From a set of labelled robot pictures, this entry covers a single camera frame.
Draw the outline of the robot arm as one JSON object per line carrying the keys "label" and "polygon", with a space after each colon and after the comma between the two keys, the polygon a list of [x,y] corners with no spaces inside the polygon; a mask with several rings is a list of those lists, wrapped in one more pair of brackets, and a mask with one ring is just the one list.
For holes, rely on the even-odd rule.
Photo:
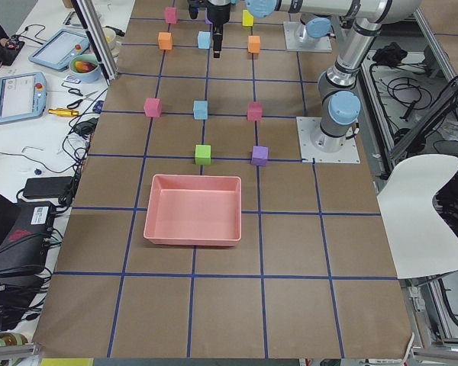
{"label": "robot arm", "polygon": [[324,153],[338,152],[350,127],[356,122],[361,103],[352,93],[356,74],[383,24],[405,19],[420,5],[419,1],[247,1],[247,10],[256,18],[275,11],[289,14],[332,15],[352,19],[344,46],[335,63],[321,74],[318,90],[323,116],[310,133],[315,148]]}

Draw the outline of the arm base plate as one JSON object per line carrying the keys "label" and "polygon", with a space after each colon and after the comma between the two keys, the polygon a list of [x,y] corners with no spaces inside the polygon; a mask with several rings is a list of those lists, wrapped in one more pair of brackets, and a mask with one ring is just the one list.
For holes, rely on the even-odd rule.
{"label": "arm base plate", "polygon": [[288,51],[309,53],[330,53],[331,41],[328,35],[311,37],[306,26],[300,22],[285,21],[283,23],[285,46]]}
{"label": "arm base plate", "polygon": [[320,117],[297,117],[301,160],[307,163],[360,164],[352,127],[341,137],[321,130]]}

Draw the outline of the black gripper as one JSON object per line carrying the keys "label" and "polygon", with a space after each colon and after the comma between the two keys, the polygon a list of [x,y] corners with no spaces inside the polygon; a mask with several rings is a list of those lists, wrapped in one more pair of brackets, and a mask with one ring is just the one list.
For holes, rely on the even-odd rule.
{"label": "black gripper", "polygon": [[199,0],[187,0],[189,16],[192,20],[198,18]]}
{"label": "black gripper", "polygon": [[207,0],[208,19],[212,25],[213,57],[221,56],[222,25],[230,20],[230,0]]}

